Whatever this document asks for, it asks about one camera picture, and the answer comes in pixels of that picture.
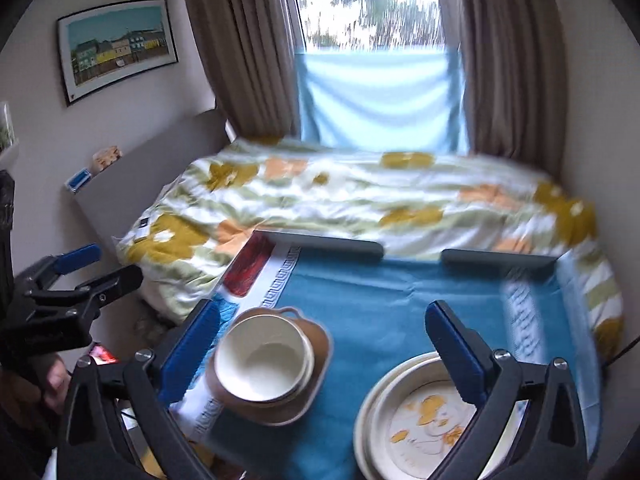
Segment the person's left hand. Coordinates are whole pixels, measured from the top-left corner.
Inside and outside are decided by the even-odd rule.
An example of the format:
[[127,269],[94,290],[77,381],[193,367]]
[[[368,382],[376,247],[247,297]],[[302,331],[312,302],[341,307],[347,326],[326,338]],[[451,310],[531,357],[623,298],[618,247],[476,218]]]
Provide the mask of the person's left hand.
[[61,415],[69,386],[70,373],[57,353],[1,365],[1,407],[15,420],[22,419],[24,406],[39,401]]

